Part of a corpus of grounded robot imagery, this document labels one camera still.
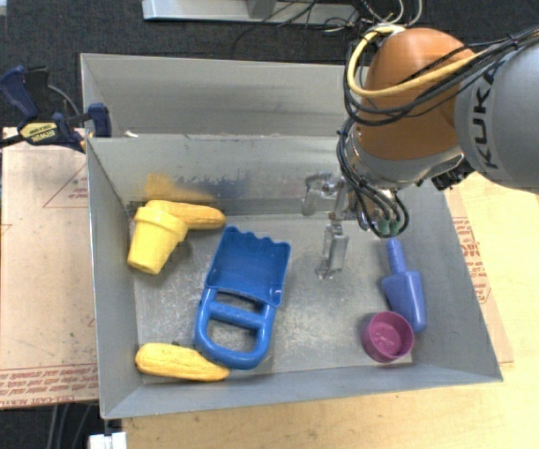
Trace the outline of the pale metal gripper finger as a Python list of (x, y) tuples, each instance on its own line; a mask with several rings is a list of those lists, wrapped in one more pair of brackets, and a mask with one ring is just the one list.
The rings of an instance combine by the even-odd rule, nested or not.
[(315, 173), (305, 179), (305, 194), (301, 200), (303, 216), (313, 216), (318, 211), (330, 211), (342, 187), (342, 177), (331, 172)]
[(328, 279), (342, 271), (348, 236), (344, 233), (341, 224), (328, 224), (325, 229), (322, 257), (315, 269), (320, 280)]

